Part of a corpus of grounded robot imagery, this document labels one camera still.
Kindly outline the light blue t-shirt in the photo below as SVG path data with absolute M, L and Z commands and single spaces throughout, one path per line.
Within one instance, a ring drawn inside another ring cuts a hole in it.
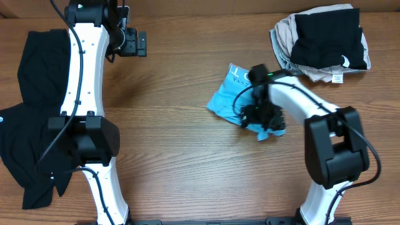
M 251 85 L 248 72 L 247 69 L 231 63 L 224 82 L 219 90 L 214 93 L 206 108 L 217 116 L 233 124 L 240 125 L 240 118 L 236 113 L 240 111 L 241 107 L 254 102 L 251 97 L 251 91 L 248 90 L 238 98 L 235 103 L 235 111 L 233 110 L 235 97 L 243 89 Z

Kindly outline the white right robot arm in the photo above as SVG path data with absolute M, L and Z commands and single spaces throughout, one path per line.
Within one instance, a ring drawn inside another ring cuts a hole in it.
M 312 183 L 293 217 L 269 217 L 267 224 L 352 224 L 334 216 L 346 190 L 369 168 L 367 144 L 358 112 L 337 107 L 306 87 L 287 70 L 269 72 L 254 66 L 248 79 L 253 102 L 239 113 L 241 127 L 284 127 L 282 111 L 304 126 L 304 157 Z

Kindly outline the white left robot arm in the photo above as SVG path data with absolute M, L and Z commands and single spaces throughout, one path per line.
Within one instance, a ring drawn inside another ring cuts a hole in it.
M 146 56 L 146 33 L 127 26 L 129 7 L 115 0 L 70 1 L 59 15 L 69 28 L 69 76 L 60 113 L 49 118 L 56 136 L 45 153 L 64 151 L 74 164 L 65 173 L 85 175 L 96 224 L 133 224 L 116 169 L 119 129 L 104 113 L 103 72 L 116 56 Z

